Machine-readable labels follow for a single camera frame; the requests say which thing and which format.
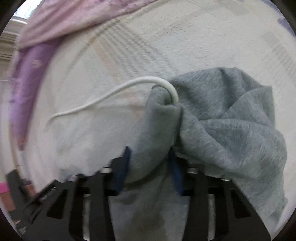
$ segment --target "pink blanket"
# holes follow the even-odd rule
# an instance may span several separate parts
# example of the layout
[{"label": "pink blanket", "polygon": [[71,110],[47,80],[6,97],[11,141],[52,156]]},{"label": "pink blanket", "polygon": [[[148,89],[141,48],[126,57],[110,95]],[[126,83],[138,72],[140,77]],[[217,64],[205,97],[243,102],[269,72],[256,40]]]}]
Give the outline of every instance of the pink blanket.
[{"label": "pink blanket", "polygon": [[133,12],[155,0],[43,0],[18,40],[33,46]]},{"label": "pink blanket", "polygon": [[22,30],[10,73],[10,122],[22,150],[38,88],[62,37],[135,11],[156,0],[43,0]]}]

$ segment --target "blue gripper pad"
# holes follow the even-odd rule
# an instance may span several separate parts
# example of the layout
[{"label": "blue gripper pad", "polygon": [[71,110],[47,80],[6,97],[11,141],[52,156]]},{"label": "blue gripper pad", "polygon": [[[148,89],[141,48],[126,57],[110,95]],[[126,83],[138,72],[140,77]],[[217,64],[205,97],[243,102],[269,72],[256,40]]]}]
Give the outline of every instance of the blue gripper pad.
[{"label": "blue gripper pad", "polygon": [[127,146],[121,157],[115,158],[111,161],[109,167],[112,168],[112,177],[108,181],[106,189],[109,196],[118,196],[122,191],[129,171],[130,157],[131,150]]},{"label": "blue gripper pad", "polygon": [[184,196],[184,187],[183,187],[184,174],[182,173],[180,166],[177,164],[177,160],[176,160],[176,156],[173,148],[169,150],[168,163],[169,163],[169,168],[173,177],[174,186],[177,192],[179,193],[179,195]]}]

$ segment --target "black metal frame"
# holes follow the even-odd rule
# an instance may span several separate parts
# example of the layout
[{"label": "black metal frame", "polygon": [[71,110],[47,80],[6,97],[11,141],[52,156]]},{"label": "black metal frame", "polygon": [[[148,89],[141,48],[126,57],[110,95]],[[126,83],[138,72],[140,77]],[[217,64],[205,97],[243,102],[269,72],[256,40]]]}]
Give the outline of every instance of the black metal frame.
[{"label": "black metal frame", "polygon": [[[0,0],[0,34],[15,11],[26,0]],[[296,34],[296,1],[295,0],[271,0],[282,12]],[[2,210],[0,209],[0,233],[1,240],[22,241],[20,236],[12,228]],[[296,209],[273,241],[296,240]]]},{"label": "black metal frame", "polygon": [[[70,175],[57,180],[30,198],[17,170],[6,179],[15,209],[10,217],[24,241],[83,239],[84,194],[90,194],[89,238],[115,241],[108,196],[118,196],[129,170],[131,151],[111,161],[93,176]],[[206,176],[204,166],[189,164],[175,156],[166,158],[176,191],[189,196],[188,217],[182,241],[207,241],[209,233],[208,195],[215,197],[213,241],[271,241],[267,228],[248,199],[231,180]]]}]

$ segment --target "pink fabric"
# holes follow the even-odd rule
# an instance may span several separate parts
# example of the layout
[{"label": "pink fabric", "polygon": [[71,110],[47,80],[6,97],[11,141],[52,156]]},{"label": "pink fabric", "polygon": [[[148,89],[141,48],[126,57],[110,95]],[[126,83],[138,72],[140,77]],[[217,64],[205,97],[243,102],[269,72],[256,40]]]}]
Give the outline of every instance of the pink fabric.
[{"label": "pink fabric", "polygon": [[9,192],[7,183],[0,183],[0,194]]},{"label": "pink fabric", "polygon": [[29,18],[18,48],[67,35],[133,12],[155,0],[44,0]]}]

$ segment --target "window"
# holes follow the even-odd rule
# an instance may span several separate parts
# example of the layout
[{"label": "window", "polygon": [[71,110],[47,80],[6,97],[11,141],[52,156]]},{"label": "window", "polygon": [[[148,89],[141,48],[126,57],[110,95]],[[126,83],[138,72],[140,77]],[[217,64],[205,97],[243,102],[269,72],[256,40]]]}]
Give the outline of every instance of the window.
[{"label": "window", "polygon": [[28,19],[42,0],[26,0],[13,16]]}]

